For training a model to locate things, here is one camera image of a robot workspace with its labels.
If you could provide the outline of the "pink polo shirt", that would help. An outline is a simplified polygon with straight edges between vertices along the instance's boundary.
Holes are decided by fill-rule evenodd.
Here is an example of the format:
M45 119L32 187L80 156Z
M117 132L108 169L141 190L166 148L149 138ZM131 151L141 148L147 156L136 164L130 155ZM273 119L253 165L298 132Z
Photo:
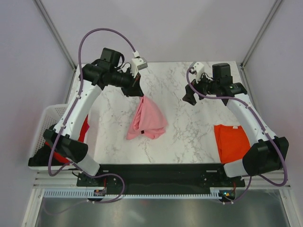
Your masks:
M155 140L166 132L167 125L167 120L160 108L147 96L140 97L126 139L133 140L143 135Z

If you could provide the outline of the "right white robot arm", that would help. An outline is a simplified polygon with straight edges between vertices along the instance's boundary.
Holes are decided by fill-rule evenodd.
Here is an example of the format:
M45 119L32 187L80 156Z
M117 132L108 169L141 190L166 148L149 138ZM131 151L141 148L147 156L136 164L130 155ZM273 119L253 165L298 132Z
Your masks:
M228 186L234 177L262 176L279 169L283 169L284 177L287 178L285 158L288 140L278 137L261 119L245 87L240 82L233 82L228 63L214 64L212 71L213 76L209 78L203 63L194 62L189 66L186 74L195 75L195 79L187 79L183 101L195 105L195 94L198 94L199 99L220 99L237 118L250 143L243 158L224 164L224 170L217 174L218 183Z

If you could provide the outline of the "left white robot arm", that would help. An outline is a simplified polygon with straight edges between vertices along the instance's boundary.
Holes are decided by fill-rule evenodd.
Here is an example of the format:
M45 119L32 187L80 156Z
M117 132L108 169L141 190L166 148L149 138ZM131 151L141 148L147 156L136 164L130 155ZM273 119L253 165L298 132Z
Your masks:
M77 94L68 105L61 120L43 133L45 141L51 147L51 153L59 153L81 171L88 174L87 180L93 186L104 181L99 171L100 165L89 155L88 145L80 142L80 131L97 97L106 86L121 88L126 97L142 97L140 70L148 67L146 59L134 52L134 58L126 71L122 71L119 62L124 56L112 49L104 48L101 57L91 64L80 68L80 86Z

